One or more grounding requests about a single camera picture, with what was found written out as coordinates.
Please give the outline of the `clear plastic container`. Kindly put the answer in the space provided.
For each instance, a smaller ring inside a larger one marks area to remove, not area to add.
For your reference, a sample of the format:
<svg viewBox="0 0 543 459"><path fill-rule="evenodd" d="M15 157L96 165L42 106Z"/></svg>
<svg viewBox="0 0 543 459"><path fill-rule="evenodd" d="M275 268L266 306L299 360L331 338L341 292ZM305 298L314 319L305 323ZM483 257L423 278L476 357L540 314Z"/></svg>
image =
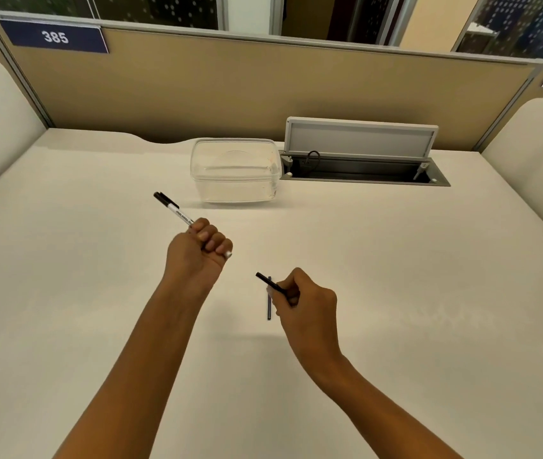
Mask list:
<svg viewBox="0 0 543 459"><path fill-rule="evenodd" d="M273 200L283 167L272 140L200 138L190 172L202 202L240 204Z"/></svg>

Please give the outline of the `beige desk partition panel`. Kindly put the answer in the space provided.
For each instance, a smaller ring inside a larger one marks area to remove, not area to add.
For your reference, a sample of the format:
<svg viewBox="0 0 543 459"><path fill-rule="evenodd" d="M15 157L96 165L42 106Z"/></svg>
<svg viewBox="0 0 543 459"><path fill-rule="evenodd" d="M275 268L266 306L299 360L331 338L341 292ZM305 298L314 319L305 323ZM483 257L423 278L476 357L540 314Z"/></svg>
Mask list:
<svg viewBox="0 0 543 459"><path fill-rule="evenodd" d="M235 35L102 28L109 52L16 46L56 128L282 140L289 117L436 125L471 150L535 73L533 61Z"/></svg>

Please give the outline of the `person's right forearm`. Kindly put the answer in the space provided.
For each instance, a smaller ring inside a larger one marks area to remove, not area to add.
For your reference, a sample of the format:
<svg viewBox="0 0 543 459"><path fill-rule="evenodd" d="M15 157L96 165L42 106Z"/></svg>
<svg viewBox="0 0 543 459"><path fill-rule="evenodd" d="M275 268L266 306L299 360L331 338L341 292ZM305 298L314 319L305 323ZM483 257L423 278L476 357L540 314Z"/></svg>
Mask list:
<svg viewBox="0 0 543 459"><path fill-rule="evenodd" d="M379 459L463 459L340 355L301 361L316 385L349 417Z"/></svg>

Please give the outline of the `person's left hand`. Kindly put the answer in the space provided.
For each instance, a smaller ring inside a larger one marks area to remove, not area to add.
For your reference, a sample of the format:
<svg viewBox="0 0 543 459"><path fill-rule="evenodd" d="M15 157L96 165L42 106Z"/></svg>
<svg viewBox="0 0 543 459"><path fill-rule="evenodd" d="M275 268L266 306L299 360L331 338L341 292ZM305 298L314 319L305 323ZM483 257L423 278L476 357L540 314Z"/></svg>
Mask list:
<svg viewBox="0 0 543 459"><path fill-rule="evenodd" d="M170 242L161 288L183 301L205 301L232 250L231 239L199 218Z"/></svg>

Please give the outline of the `person's right hand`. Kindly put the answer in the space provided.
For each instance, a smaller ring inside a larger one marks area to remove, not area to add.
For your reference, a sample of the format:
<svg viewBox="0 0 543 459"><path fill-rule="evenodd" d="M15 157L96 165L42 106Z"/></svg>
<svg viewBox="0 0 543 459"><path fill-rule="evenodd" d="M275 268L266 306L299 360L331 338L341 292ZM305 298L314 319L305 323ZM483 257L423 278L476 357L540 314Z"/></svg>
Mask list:
<svg viewBox="0 0 543 459"><path fill-rule="evenodd" d="M275 291L268 288L275 306ZM309 275L296 310L280 317L289 345L306 373L316 378L342 357L337 335L337 295Z"/></svg>

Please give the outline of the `person's left forearm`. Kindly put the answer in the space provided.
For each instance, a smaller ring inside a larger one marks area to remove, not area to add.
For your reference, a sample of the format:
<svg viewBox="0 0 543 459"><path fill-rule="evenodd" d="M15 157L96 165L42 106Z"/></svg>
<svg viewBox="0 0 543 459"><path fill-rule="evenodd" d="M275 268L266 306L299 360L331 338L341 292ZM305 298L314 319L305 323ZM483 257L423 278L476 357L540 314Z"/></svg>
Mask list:
<svg viewBox="0 0 543 459"><path fill-rule="evenodd" d="M53 459L149 459L212 285L162 281L107 378Z"/></svg>

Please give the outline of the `white pen with black cap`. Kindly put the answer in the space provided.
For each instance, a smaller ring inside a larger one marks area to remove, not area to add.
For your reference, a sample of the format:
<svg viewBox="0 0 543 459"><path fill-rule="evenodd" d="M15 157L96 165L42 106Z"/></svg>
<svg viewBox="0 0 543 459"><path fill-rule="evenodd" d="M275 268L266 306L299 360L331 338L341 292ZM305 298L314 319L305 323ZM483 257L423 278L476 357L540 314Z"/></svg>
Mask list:
<svg viewBox="0 0 543 459"><path fill-rule="evenodd" d="M185 224L185 231L183 233L179 233L170 241L167 254L168 264L191 264L199 260L209 259L223 266L230 259L230 257L217 256L214 253L204 253L200 249L198 238L194 234L190 233L190 225L194 223L195 220L187 216L180 209L180 207L164 193L154 192L153 196L159 203L161 203Z"/></svg>

